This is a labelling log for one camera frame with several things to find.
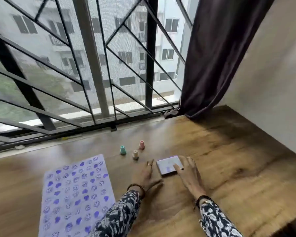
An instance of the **wood grain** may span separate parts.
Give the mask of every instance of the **wood grain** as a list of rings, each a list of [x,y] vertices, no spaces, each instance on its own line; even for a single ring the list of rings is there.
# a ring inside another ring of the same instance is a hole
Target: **wood grain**
[[[0,236],[37,236],[45,171],[104,154],[115,198],[137,163],[172,155],[196,160],[212,199],[244,236],[269,236],[296,218],[296,154],[227,107],[200,122],[186,117],[146,123],[0,159]],[[125,145],[127,155],[119,155]],[[160,174],[154,166],[154,177]],[[152,189],[129,236],[205,236],[177,175]]]

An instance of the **floral pattern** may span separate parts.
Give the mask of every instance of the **floral pattern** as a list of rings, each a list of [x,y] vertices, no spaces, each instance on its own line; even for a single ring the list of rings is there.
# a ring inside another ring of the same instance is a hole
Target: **floral pattern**
[[[138,191],[127,191],[95,224],[89,237],[126,237],[137,218],[140,203]],[[206,200],[200,212],[199,223],[208,237],[243,237],[213,201]]]

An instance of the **brown beaded bracelet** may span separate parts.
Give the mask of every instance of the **brown beaded bracelet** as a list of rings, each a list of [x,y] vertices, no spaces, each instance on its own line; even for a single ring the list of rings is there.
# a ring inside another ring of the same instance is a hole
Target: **brown beaded bracelet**
[[[143,188],[140,184],[130,184],[130,185],[127,187],[127,190],[126,190],[126,191],[128,191],[128,189],[129,189],[130,187],[132,187],[132,186],[138,186],[138,187],[142,190],[142,192],[143,192],[143,196],[141,196],[141,199],[143,199],[143,198],[145,197],[145,195],[146,195],[146,191],[144,190],[144,188]]]

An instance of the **bracelet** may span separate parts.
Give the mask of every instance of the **bracelet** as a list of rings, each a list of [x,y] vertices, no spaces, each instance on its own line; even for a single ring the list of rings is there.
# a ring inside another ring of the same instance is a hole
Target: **bracelet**
[[[197,201],[196,201],[196,203],[195,203],[195,206],[197,206],[197,208],[199,208],[199,209],[201,209],[201,207],[199,206],[199,202],[201,201],[201,199],[208,199],[208,200],[210,200],[210,201],[213,201],[210,197],[208,197],[207,195],[201,195],[198,199],[197,199]]]
[[[143,199],[143,198],[145,197],[145,195],[146,195],[146,191],[144,190],[144,188],[143,188],[140,184],[130,184],[130,185],[127,187],[127,190],[126,190],[126,191],[128,191],[128,189],[129,189],[130,187],[132,187],[132,186],[138,186],[138,187],[142,190],[142,192],[143,192],[143,196],[141,196],[141,199]]]

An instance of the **person's right hand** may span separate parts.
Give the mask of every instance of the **person's right hand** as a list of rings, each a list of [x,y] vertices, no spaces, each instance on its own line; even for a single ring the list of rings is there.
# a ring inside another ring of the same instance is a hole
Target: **person's right hand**
[[[181,177],[185,187],[190,191],[195,200],[197,200],[201,195],[206,195],[201,175],[199,174],[195,161],[191,157],[185,156],[179,156],[179,159],[184,167],[184,170],[181,170],[177,164],[174,164],[173,167]]]

